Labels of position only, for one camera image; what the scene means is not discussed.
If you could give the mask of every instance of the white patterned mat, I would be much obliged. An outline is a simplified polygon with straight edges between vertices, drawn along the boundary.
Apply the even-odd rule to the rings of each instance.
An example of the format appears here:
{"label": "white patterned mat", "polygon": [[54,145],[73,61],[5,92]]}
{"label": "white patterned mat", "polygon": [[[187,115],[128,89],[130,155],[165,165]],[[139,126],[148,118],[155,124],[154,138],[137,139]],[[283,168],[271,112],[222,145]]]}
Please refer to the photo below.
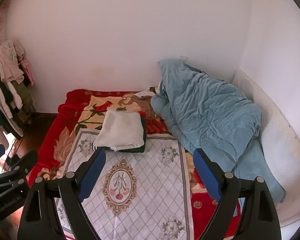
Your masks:
{"label": "white patterned mat", "polygon": [[[63,174],[93,154],[99,131],[81,129]],[[74,239],[62,202],[57,210]],[[106,151],[106,164],[82,206],[102,240],[193,240],[190,185],[184,148],[169,135],[148,135],[144,153]]]}

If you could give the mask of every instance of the metal rivet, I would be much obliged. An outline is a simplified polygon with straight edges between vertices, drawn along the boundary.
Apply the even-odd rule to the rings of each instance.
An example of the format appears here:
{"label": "metal rivet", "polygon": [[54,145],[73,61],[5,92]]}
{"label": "metal rivet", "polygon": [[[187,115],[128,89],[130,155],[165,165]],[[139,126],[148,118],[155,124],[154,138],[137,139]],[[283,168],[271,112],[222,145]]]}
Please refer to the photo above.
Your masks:
{"label": "metal rivet", "polygon": [[42,177],[37,177],[36,179],[35,179],[35,182],[36,183],[39,183],[39,182],[41,182],[42,181]]}
{"label": "metal rivet", "polygon": [[257,182],[262,183],[262,182],[265,182],[265,180],[263,179],[263,177],[257,177]]}
{"label": "metal rivet", "polygon": [[226,178],[231,179],[233,178],[233,174],[231,172],[226,172],[225,173]]}
{"label": "metal rivet", "polygon": [[68,179],[73,178],[73,177],[74,177],[74,172],[73,172],[73,171],[68,172],[68,173],[66,174],[66,177],[67,177]]}

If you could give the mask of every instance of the wall outlet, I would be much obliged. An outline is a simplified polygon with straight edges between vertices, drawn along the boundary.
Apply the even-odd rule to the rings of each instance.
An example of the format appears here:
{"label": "wall outlet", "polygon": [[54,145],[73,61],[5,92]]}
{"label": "wall outlet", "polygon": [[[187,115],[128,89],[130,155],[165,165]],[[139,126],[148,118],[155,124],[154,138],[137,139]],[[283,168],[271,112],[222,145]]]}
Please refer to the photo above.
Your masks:
{"label": "wall outlet", "polygon": [[180,55],[179,60],[183,61],[183,62],[186,62],[188,60],[188,57]]}

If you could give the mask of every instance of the oval medallion design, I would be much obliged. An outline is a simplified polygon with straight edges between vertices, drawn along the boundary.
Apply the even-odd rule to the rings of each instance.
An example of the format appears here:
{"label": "oval medallion design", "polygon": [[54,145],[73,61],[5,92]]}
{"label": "oval medallion design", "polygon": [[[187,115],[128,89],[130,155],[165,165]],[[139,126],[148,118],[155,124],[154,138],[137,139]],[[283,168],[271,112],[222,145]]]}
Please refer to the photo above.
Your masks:
{"label": "oval medallion design", "polygon": [[136,197],[137,178],[126,159],[116,163],[106,174],[103,185],[103,194],[114,216],[119,216],[126,211]]}

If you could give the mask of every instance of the pink garment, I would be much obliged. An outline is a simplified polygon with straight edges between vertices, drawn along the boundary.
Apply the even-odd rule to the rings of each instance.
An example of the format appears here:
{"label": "pink garment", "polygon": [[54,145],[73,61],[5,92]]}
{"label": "pink garment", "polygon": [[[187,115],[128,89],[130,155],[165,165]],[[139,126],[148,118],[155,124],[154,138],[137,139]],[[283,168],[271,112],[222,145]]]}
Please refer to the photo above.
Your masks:
{"label": "pink garment", "polygon": [[33,86],[34,81],[33,81],[31,71],[30,71],[30,66],[31,66],[30,62],[28,62],[26,59],[23,59],[23,60],[21,60],[21,65],[23,66],[23,69],[25,70],[25,72],[30,80],[31,85]]}
{"label": "pink garment", "polygon": [[18,59],[22,60],[25,49],[19,41],[5,41],[0,46],[0,76],[2,82],[24,80],[23,71],[18,67]]}

